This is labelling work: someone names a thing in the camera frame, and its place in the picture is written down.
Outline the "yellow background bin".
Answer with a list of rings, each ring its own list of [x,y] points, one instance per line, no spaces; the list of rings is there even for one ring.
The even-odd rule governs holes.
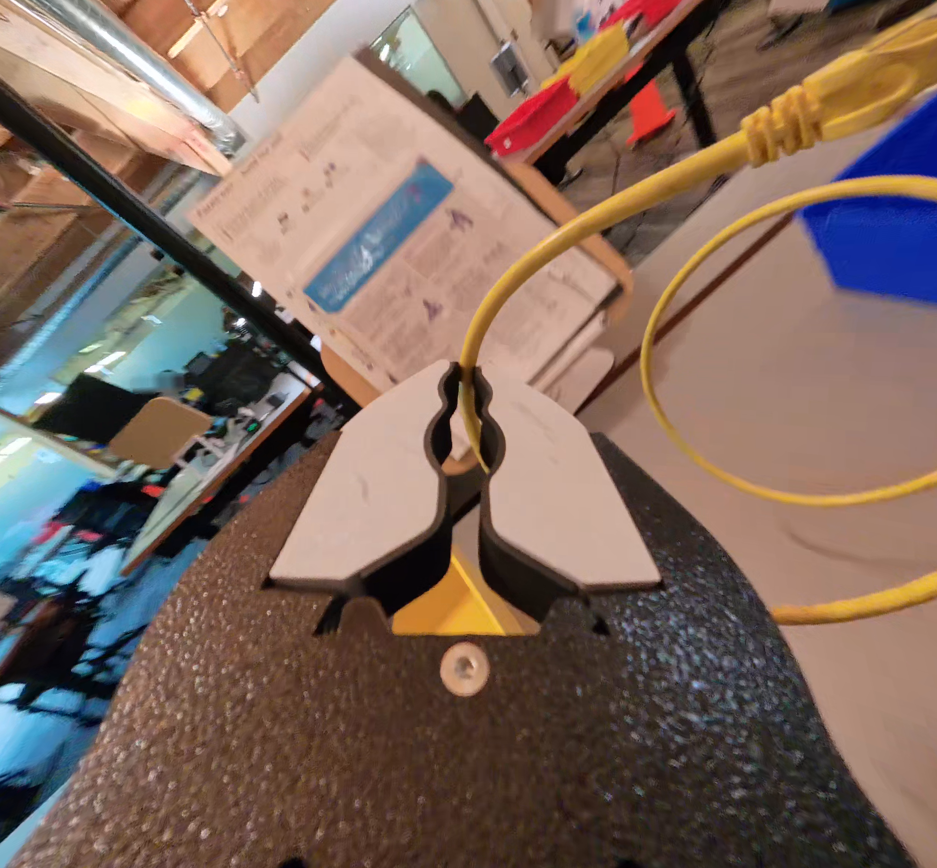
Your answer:
[[[565,82],[578,98],[582,98],[621,64],[630,49],[625,23],[620,19],[609,21],[564,61],[551,78],[542,82],[541,89]]]

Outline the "silver ventilation duct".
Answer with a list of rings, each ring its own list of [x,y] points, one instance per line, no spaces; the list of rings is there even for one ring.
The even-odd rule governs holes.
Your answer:
[[[198,92],[170,63],[143,42],[100,0],[13,0],[64,34],[88,46],[144,82],[201,125],[228,158],[247,139],[236,122]]]

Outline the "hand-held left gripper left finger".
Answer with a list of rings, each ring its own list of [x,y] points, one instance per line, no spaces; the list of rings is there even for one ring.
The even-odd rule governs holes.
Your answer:
[[[422,595],[451,560],[443,464],[460,368],[439,360],[383,393],[337,444],[269,572],[278,587]]]

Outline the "grey partition foot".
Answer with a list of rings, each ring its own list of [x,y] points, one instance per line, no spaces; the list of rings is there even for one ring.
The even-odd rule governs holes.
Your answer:
[[[575,415],[614,365],[615,355],[611,349],[591,346],[536,388],[567,413]]]

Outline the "white wood-edged background table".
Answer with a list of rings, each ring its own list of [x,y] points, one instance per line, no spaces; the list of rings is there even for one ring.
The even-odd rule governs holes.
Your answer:
[[[258,402],[239,410],[221,439],[195,439],[189,447],[194,457],[190,462],[179,461],[179,472],[127,547],[119,576],[130,576],[186,519],[198,513],[217,489],[273,437],[275,429],[282,426],[320,385],[319,378],[291,363],[277,374]]]

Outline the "black frame post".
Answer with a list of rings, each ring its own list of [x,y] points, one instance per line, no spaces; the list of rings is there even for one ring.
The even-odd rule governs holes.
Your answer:
[[[6,82],[1,84],[1,122],[113,218],[181,265],[229,309],[319,379],[327,400],[337,402],[347,417],[354,417],[361,411],[361,406],[327,372],[321,352],[312,346],[309,333],[300,331],[298,323],[285,322],[273,309],[253,297]]]

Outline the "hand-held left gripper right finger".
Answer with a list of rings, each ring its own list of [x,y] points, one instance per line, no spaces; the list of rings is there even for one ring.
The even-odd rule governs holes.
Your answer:
[[[487,585],[544,621],[556,602],[658,588],[662,575],[585,426],[497,368],[474,372],[479,566]]]

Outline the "black-legged background table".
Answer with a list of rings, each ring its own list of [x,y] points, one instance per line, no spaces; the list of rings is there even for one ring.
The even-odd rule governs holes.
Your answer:
[[[612,124],[640,90],[666,71],[672,74],[696,146],[713,145],[717,136],[690,49],[715,24],[723,5],[724,0],[682,0],[542,139],[528,149],[498,156],[499,163],[503,167],[529,164],[540,168],[550,182],[558,182],[569,161]]]

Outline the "small red plastic bin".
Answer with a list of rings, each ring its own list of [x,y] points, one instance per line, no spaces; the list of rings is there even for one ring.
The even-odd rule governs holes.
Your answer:
[[[502,121],[486,137],[485,145],[498,157],[528,151],[573,111],[578,101],[569,76],[553,78]]]

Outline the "white printed poster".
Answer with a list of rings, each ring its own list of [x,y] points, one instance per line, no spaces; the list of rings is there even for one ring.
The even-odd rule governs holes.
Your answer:
[[[188,218],[377,391],[460,356],[556,223],[375,65],[347,58]]]

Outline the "yellow plastic bin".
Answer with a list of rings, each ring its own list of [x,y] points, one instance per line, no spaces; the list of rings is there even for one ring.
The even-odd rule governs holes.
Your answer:
[[[446,575],[397,612],[391,627],[397,636],[520,637],[541,626],[495,593],[474,560],[452,545]]]

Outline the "grey wall box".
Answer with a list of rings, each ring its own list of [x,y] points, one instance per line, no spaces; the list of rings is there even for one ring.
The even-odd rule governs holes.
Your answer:
[[[502,41],[489,63],[495,77],[509,98],[529,95],[530,75],[517,54],[514,42]]]

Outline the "tan wooden partition panel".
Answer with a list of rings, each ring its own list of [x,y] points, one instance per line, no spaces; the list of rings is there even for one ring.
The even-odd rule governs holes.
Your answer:
[[[533,165],[507,162],[501,167],[515,185],[557,225],[564,225],[579,215],[571,202]],[[622,321],[633,296],[634,280],[630,265],[601,234],[593,234],[582,240],[578,247],[615,278],[620,293],[605,309],[606,325]],[[329,377],[358,406],[365,407],[381,395],[376,386],[331,346],[322,345],[321,358]]]

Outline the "orange traffic cone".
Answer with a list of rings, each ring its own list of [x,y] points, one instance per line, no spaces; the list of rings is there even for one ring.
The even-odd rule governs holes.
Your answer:
[[[627,139],[630,149],[640,148],[671,128],[676,112],[663,99],[656,80],[640,89],[628,105],[631,116],[631,134]]]

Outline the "black monitor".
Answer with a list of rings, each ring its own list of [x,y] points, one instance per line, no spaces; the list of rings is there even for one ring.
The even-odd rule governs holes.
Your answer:
[[[132,391],[92,374],[79,374],[49,405],[34,428],[94,444],[109,444],[158,392]]]

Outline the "blue plastic bin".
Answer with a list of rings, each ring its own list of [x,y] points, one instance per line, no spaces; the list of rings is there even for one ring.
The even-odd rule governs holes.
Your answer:
[[[841,171],[936,177],[936,98],[920,103]],[[878,297],[936,304],[936,205],[905,197],[838,199],[799,217],[834,284]]]

